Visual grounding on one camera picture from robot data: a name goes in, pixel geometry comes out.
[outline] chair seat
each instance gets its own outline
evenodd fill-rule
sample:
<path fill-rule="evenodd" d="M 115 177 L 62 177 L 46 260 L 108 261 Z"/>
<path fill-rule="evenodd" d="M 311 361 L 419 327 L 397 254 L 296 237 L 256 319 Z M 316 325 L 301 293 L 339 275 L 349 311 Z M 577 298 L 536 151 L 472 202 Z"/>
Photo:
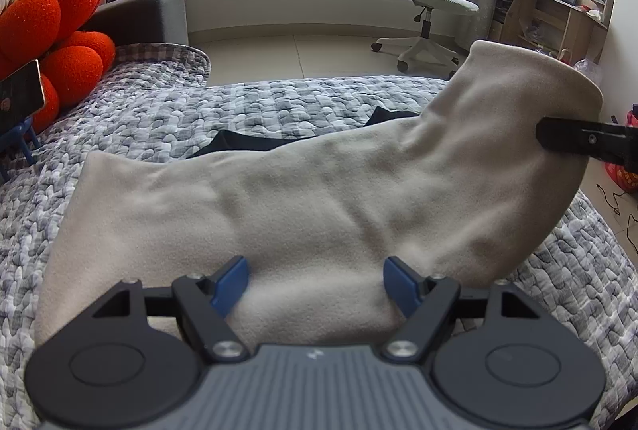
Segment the chair seat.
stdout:
<path fill-rule="evenodd" d="M 467 0 L 412 0 L 415 4 L 432 9 L 441 9 L 453 15 L 471 16 L 478 13 L 478 5 Z"/>

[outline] black cloth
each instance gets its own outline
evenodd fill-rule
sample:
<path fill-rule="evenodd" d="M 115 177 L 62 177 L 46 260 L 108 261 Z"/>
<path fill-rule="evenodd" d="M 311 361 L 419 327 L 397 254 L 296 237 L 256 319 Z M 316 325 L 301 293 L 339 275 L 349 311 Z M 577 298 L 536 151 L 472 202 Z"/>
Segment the black cloth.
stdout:
<path fill-rule="evenodd" d="M 379 124 L 380 122 L 391 121 L 392 119 L 404 119 L 407 117 L 418 117 L 419 114 L 414 112 L 390 112 L 378 106 L 374 109 L 372 117 L 366 122 L 366 126 Z M 276 147 L 290 144 L 304 138 L 266 138 L 253 137 L 251 135 L 238 134 L 230 130 L 219 130 L 213 141 L 201 148 L 192 157 L 206 155 L 207 153 L 215 153 L 217 151 L 270 151 Z"/>
<path fill-rule="evenodd" d="M 637 430 L 638 429 L 638 407 L 634 407 L 620 419 L 616 419 L 609 430 Z"/>

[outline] checkered blanket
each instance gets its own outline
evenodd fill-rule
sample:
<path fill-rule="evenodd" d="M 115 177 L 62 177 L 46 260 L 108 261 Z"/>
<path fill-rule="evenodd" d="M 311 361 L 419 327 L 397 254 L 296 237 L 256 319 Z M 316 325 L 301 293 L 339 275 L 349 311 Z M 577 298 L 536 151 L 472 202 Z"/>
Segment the checkered blanket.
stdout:
<path fill-rule="evenodd" d="M 383 76 L 206 87 L 209 70 L 205 54 L 188 47 L 122 47 L 87 100 L 41 135 L 35 165 L 19 154 L 2 157 L 11 176 L 0 186 L 2 428 L 37 423 L 22 382 L 37 295 L 89 151 L 168 162 L 194 154 L 221 128 L 285 138 L 349 130 L 376 106 L 418 112 L 445 86 Z M 592 425 L 605 427 L 638 394 L 638 276 L 581 192 L 510 279 L 600 356 L 607 388 Z"/>

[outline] chair armrest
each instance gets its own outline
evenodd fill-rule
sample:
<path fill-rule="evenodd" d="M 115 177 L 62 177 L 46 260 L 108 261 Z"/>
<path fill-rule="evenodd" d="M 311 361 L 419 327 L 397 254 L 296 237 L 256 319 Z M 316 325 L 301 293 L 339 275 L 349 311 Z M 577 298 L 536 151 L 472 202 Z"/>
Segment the chair armrest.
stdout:
<path fill-rule="evenodd" d="M 105 33 L 116 46 L 188 45 L 186 0 L 116 0 L 98 7 L 81 30 Z"/>

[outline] tiled floor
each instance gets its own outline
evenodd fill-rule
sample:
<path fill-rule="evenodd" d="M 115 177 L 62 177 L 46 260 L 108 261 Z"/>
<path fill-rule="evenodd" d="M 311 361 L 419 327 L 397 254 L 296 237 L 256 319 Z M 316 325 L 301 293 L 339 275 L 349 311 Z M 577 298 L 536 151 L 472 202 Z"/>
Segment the tiled floor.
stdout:
<path fill-rule="evenodd" d="M 618 201 L 620 216 L 615 213 L 612 207 L 607 205 L 602 191 L 597 188 L 596 184 L 602 187 L 607 195 L 607 199 L 612 205 L 615 206 L 615 201 Z M 631 239 L 631 241 L 638 246 L 638 223 L 632 221 L 629 224 L 629 237 L 627 237 L 626 234 L 629 215 L 633 214 L 638 220 L 638 202 L 629 194 L 624 194 L 620 198 L 618 196 L 614 197 L 614 193 L 623 194 L 622 189 L 609 178 L 607 172 L 605 172 L 604 164 L 594 159 L 589 159 L 589 165 L 587 166 L 581 189 L 591 200 L 591 203 L 596 207 L 596 210 L 601 214 L 611 230 L 614 231 L 627 256 L 634 265 L 638 266 L 638 253 L 636 253 L 636 250 L 634 250 L 634 247 L 629 241 Z"/>
<path fill-rule="evenodd" d="M 400 47 L 384 46 L 374 53 L 368 37 L 351 36 L 277 36 L 214 41 L 200 45 L 212 62 L 209 85 L 273 81 L 302 77 L 335 77 L 357 75 L 397 75 Z M 412 61 L 409 74 L 446 78 L 445 68 L 421 53 Z M 607 205 L 600 184 L 613 202 L 612 194 L 623 191 L 605 173 L 603 164 L 589 162 L 581 188 L 612 228 L 630 259 L 638 265 L 638 254 L 626 236 L 630 213 L 638 218 L 638 204 L 628 194 L 618 198 L 620 216 Z M 638 223 L 630 224 L 629 237 L 638 245 Z"/>
<path fill-rule="evenodd" d="M 198 46 L 211 59 L 210 85 L 302 77 L 397 75 L 401 47 L 374 53 L 371 37 L 275 36 L 213 41 Z M 411 75 L 447 78 L 427 53 L 410 63 Z"/>

